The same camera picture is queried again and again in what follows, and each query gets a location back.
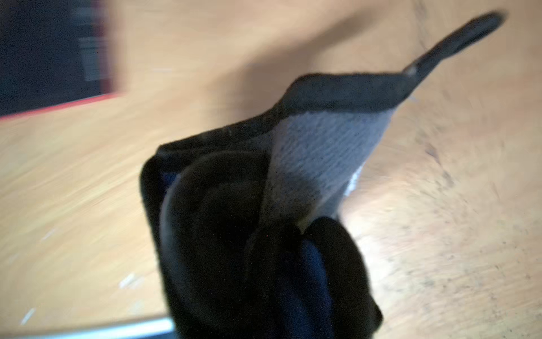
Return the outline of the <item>red drawing tablet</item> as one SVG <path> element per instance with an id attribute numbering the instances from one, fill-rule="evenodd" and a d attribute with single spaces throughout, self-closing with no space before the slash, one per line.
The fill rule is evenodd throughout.
<path id="1" fill-rule="evenodd" d="M 114 96 L 109 25 L 109 1 L 2 1 L 1 118 Z"/>

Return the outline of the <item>grey microfibre cloth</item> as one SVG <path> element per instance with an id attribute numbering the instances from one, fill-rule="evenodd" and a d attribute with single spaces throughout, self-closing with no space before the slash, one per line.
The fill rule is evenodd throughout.
<path id="1" fill-rule="evenodd" d="M 141 196 L 180 338 L 372 338 L 383 315 L 339 211 L 395 110 L 491 11 L 404 70 L 310 73 L 266 112 L 161 145 Z"/>

